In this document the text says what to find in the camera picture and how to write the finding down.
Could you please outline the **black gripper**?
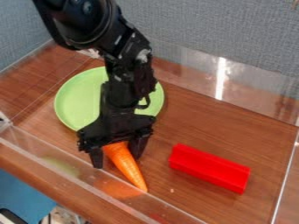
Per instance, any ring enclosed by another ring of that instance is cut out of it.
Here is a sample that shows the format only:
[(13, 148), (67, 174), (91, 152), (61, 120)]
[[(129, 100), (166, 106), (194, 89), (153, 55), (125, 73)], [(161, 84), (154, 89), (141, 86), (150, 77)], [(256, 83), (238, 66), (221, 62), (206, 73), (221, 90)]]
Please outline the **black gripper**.
[(153, 133), (154, 116), (136, 113), (137, 104), (118, 107), (111, 104), (107, 84), (99, 89), (99, 112), (93, 123), (77, 131), (78, 149), (89, 155), (94, 168), (102, 168), (105, 145), (127, 141), (127, 149), (134, 159), (144, 153), (149, 136)]

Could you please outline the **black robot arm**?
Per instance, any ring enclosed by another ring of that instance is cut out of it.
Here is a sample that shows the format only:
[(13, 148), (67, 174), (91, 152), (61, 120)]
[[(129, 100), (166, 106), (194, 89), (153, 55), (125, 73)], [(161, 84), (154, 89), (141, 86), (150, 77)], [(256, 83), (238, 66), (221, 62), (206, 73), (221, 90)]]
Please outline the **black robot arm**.
[(71, 51), (94, 49), (105, 62), (97, 118), (77, 130), (78, 149), (102, 167), (106, 145), (126, 142), (133, 158), (142, 155), (154, 117), (136, 111), (150, 105), (157, 80), (152, 48), (122, 17), (115, 0), (31, 0), (55, 44)]

